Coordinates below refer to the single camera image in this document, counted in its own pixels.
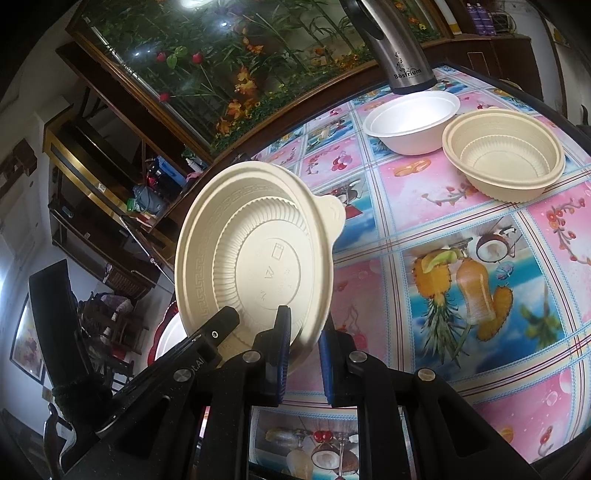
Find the bolt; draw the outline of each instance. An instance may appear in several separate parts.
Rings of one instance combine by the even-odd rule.
[[[242,359],[247,364],[254,364],[261,359],[261,354],[256,350],[249,350],[248,352],[244,352],[244,355],[242,355]]]
[[[175,381],[183,383],[189,380],[189,378],[191,378],[191,375],[193,374],[188,368],[180,368],[173,374],[173,378]]]
[[[356,351],[351,352],[349,354],[349,359],[354,364],[362,364],[363,362],[365,362],[368,359],[368,354],[365,352],[361,352],[360,350],[356,350]]]
[[[435,380],[435,372],[430,368],[422,368],[417,372],[417,376],[424,382]]]

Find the framed picture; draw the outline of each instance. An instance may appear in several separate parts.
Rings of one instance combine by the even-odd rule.
[[[27,295],[22,306],[21,318],[18,322],[17,331],[14,333],[14,340],[10,349],[10,361],[29,377],[43,385],[45,364],[41,356],[37,332],[35,331],[29,295]]]

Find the red rose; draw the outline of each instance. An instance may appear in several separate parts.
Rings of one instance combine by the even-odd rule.
[[[193,63],[195,65],[199,65],[200,63],[203,63],[203,53],[198,51],[195,55],[193,55]]]

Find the glass panel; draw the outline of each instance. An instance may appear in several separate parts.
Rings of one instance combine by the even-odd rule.
[[[440,37],[415,0],[396,6],[420,41]],[[372,58],[338,0],[100,0],[82,20],[214,153]]]

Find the table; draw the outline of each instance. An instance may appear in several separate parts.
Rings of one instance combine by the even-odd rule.
[[[369,112],[395,98],[387,86],[322,113],[255,158],[345,205],[333,251],[335,326],[391,368],[435,370],[533,462],[591,424],[591,142],[498,80],[450,66],[436,76],[434,89],[457,95],[460,113],[497,106],[548,125],[567,156],[560,181],[534,202],[502,203],[476,191],[441,150],[394,154],[362,131]],[[434,341],[437,322],[446,341]],[[279,409],[254,412],[251,461],[334,479],[338,470],[311,457],[330,450],[323,438],[342,437],[347,478],[356,478],[356,412],[326,404],[317,348],[287,387]]]

